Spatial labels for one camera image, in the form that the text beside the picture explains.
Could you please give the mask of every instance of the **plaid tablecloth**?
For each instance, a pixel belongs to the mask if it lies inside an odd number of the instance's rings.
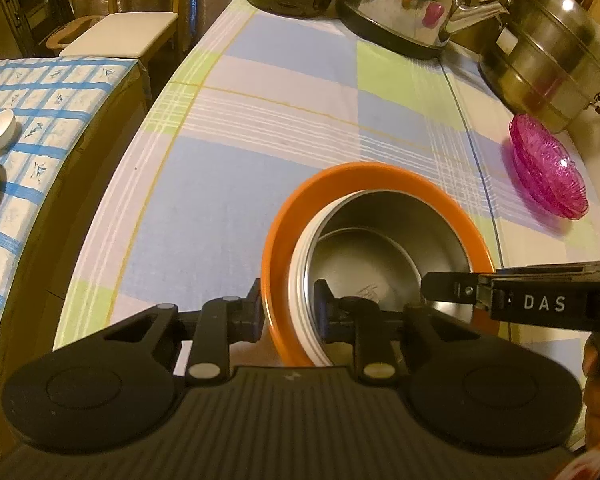
[[[0,60],[0,111],[18,124],[0,155],[0,318],[18,261],[46,194],[68,153],[134,60]]]
[[[195,310],[245,294],[286,197],[318,170],[352,160],[394,164],[440,186],[480,228],[497,266],[600,259],[590,182],[590,212],[578,222],[542,212],[516,189],[502,146],[510,118],[457,51],[419,62],[338,20],[282,18],[234,0],[116,171],[56,346],[155,303]],[[580,375],[579,333],[511,327],[510,336]]]

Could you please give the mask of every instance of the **pink glass bowl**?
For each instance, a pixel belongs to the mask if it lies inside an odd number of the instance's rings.
[[[513,166],[529,194],[548,212],[579,220],[589,210],[584,180],[562,143],[527,115],[509,124]]]

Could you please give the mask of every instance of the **kettle base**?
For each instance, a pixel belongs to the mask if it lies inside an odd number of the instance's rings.
[[[336,12],[342,23],[354,34],[403,56],[416,59],[433,59],[442,53],[442,47],[423,46],[401,38],[386,28],[364,18],[340,0],[336,1]]]

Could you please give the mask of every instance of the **kettle spout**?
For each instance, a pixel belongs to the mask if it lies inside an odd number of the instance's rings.
[[[508,13],[509,11],[498,0],[483,2],[475,7],[460,5],[456,7],[456,10],[446,22],[445,32],[453,34],[478,22],[483,22],[499,14]]]

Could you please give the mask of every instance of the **white sticker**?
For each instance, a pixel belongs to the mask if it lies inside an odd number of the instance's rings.
[[[505,27],[502,29],[502,32],[498,37],[498,41],[496,41],[496,45],[499,46],[508,56],[512,53],[513,49],[518,44],[518,41],[519,39],[516,38],[507,27]]]

